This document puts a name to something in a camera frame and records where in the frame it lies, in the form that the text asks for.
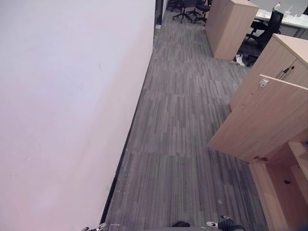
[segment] desk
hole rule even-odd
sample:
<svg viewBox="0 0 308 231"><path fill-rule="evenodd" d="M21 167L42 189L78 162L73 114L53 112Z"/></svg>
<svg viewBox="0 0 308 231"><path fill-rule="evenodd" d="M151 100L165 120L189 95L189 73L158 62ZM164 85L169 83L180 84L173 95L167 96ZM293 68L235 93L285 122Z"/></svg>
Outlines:
<svg viewBox="0 0 308 231"><path fill-rule="evenodd" d="M268 22L270 20L271 12L259 9L255 19ZM294 18L291 15L284 17L281 22L282 26L289 26L296 28L297 31L293 37L301 37L306 29L308 29L308 15L302 14L300 17Z"/></svg>

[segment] black office chair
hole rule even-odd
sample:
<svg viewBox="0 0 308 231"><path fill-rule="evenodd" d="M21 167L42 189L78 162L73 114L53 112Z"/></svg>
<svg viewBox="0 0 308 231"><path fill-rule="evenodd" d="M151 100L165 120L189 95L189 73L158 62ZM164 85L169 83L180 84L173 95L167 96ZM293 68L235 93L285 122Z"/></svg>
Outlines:
<svg viewBox="0 0 308 231"><path fill-rule="evenodd" d="M200 14L198 11L196 11L196 7L197 7L198 5L204 5L204 4L205 4L205 1L203 1L203 0L197 0L196 5L194 6L193 11L188 11L187 14L188 14L188 15L192 14L192 15L195 16L195 17L202 16L202 14Z"/></svg>
<svg viewBox="0 0 308 231"><path fill-rule="evenodd" d="M254 33L256 33L257 30L266 30L267 25L264 23L264 21L262 20L257 20L255 19L251 26L250 26L253 30L251 31L250 34L246 34L246 36L248 37L246 41L248 41L250 38L252 38L252 35Z"/></svg>
<svg viewBox="0 0 308 231"><path fill-rule="evenodd" d="M203 26L205 26L205 23L206 23L205 13L210 11L211 4L212 4L212 0L207 0L207 5L205 5L204 2L201 2L199 4L197 3L196 8L203 12L203 16L202 17L196 17L194 19L193 23L196 23L197 21L203 21L204 22Z"/></svg>
<svg viewBox="0 0 308 231"><path fill-rule="evenodd" d="M192 12L191 11L185 12L185 9L188 7L196 7L196 5L197 5L197 0L184 0L183 1L183 12L173 16L172 20L174 20L175 18L178 18L179 16L182 16L180 23L182 23L184 17L189 19L190 22L193 23L193 20L191 19L191 17L189 17L189 15L192 14Z"/></svg>
<svg viewBox="0 0 308 231"><path fill-rule="evenodd" d="M183 0L169 0L167 3L167 8L171 8L171 12L173 12L174 9L178 9L182 12Z"/></svg>
<svg viewBox="0 0 308 231"><path fill-rule="evenodd" d="M263 49L269 42L271 36L274 33L275 34L279 33L279 28L281 25L282 18L283 18L283 13L273 9L269 20L269 25L266 27L265 31L258 37L255 35L250 35L251 38L257 41L257 46L261 51L263 51ZM246 59L248 61L248 64L246 66L250 66L257 60L258 57L259 56L256 55L249 55Z"/></svg>

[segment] wooden cabinet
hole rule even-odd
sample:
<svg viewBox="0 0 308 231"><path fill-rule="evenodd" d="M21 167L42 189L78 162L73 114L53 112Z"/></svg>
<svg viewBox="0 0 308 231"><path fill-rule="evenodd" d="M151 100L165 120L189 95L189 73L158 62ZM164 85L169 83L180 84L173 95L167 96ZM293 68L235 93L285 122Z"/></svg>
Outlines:
<svg viewBox="0 0 308 231"><path fill-rule="evenodd" d="M205 31L214 58L233 60L259 7L247 0L214 0Z"/></svg>
<svg viewBox="0 0 308 231"><path fill-rule="evenodd" d="M276 35L269 43L251 68L241 86L233 95L230 101L230 108L233 110L237 104L243 103L250 88L258 84L257 77L260 74L278 78L308 88L308 54L299 54L299 50L307 49L306 40L294 41L288 36Z"/></svg>
<svg viewBox="0 0 308 231"><path fill-rule="evenodd" d="M308 40L273 35L230 107L208 146L250 163L270 231L308 226Z"/></svg>

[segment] cabinet shelf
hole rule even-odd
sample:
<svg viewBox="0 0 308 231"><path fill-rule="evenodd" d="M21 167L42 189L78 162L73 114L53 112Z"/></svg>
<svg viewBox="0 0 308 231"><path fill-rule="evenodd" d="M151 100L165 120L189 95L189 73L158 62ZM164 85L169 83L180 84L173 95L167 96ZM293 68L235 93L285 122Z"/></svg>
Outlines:
<svg viewBox="0 0 308 231"><path fill-rule="evenodd" d="M298 165L302 169L306 180L308 180L308 148L305 144L297 141L289 141L288 144L298 162Z"/></svg>

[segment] cabinet door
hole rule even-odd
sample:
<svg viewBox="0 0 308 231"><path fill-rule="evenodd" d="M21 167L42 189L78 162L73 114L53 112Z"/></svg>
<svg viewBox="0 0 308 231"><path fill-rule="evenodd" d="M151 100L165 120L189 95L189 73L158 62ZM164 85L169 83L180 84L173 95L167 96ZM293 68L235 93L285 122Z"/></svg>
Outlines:
<svg viewBox="0 0 308 231"><path fill-rule="evenodd" d="M308 89L272 77L255 77L250 89L208 143L247 162L265 156L308 127Z"/></svg>
<svg viewBox="0 0 308 231"><path fill-rule="evenodd" d="M250 97L251 88L254 88L258 84L258 76L260 74L277 77L281 70L285 70L295 60L296 57L277 41L276 38L272 37L247 77L233 95L230 101L231 110L237 104L242 104L247 97Z"/></svg>
<svg viewBox="0 0 308 231"><path fill-rule="evenodd" d="M308 88L308 66L301 60L296 61L289 67L290 70L282 76L282 80Z"/></svg>

